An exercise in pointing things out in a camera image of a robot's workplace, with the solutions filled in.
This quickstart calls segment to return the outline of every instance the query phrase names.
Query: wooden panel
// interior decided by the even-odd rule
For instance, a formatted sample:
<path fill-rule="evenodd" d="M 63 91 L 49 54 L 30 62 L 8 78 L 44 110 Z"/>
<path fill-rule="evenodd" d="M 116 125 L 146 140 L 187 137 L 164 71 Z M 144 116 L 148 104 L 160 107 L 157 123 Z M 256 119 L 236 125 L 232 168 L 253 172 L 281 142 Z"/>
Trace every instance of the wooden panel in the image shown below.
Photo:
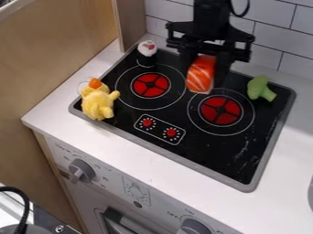
<path fill-rule="evenodd" d="M 146 32 L 145 0 L 113 0 L 121 50 L 127 51 Z"/>
<path fill-rule="evenodd" d="M 111 0 L 37 0 L 0 22 L 0 182 L 78 227 L 20 117 L 116 38 Z"/>

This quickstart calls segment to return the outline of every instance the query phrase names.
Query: yellow toy chicken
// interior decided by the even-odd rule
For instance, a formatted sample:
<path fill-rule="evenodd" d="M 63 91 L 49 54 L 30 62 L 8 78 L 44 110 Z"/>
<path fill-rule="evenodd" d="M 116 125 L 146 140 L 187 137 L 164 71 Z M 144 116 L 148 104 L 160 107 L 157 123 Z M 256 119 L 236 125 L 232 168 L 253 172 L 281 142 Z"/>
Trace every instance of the yellow toy chicken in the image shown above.
<path fill-rule="evenodd" d="M 110 93 L 109 87 L 99 79 L 92 78 L 88 86 L 81 89 L 82 111 L 95 121 L 114 117 L 113 101 L 120 97 L 119 91 Z"/>

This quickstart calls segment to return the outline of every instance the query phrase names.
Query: toy stove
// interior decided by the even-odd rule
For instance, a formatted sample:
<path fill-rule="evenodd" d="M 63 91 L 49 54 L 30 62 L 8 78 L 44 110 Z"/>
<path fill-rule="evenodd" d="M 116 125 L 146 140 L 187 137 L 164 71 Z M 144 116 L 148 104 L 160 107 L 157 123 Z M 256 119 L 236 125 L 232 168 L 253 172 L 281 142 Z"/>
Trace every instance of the toy stove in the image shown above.
<path fill-rule="evenodd" d="M 70 112 L 108 131 L 243 192 L 257 187 L 275 141 L 296 97 L 273 83 L 273 102 L 250 101 L 251 78 L 230 73 L 209 95 L 185 87 L 178 56 L 159 50 L 157 64 L 143 68 L 136 50 L 103 75 L 121 92 L 115 116 L 95 122 L 81 112 L 81 99 Z"/>

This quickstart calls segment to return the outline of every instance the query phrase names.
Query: green toy vegetable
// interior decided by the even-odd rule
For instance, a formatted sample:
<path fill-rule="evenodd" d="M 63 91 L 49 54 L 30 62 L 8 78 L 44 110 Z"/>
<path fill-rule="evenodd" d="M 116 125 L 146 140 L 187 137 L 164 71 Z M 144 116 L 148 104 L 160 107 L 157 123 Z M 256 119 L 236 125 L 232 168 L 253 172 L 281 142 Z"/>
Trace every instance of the green toy vegetable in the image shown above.
<path fill-rule="evenodd" d="M 277 94 L 268 89 L 268 78 L 266 76 L 254 77 L 248 83 L 248 96 L 251 100 L 256 100 L 259 97 L 265 98 L 268 101 L 273 101 Z"/>

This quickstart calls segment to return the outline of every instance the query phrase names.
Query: red burner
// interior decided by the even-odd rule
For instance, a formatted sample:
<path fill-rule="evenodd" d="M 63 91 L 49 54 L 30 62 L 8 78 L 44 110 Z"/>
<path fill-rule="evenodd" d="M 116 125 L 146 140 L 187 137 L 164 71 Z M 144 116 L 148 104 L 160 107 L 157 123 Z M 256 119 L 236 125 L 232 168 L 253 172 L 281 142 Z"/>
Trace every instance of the red burner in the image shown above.
<path fill-rule="evenodd" d="M 143 125 L 144 125 L 146 128 L 151 127 L 152 124 L 153 124 L 153 122 L 152 122 L 152 120 L 150 120 L 150 119 L 145 119 L 145 120 L 143 120 Z"/>
<path fill-rule="evenodd" d="M 133 81 L 134 93 L 143 98 L 160 97 L 165 94 L 168 89 L 168 78 L 156 73 L 145 74 Z"/>
<path fill-rule="evenodd" d="M 176 129 L 167 129 L 167 136 L 168 137 L 175 137 L 177 135 Z"/>
<path fill-rule="evenodd" d="M 200 106 L 200 114 L 210 123 L 226 126 L 239 121 L 242 116 L 240 104 L 227 97 L 210 97 Z"/>

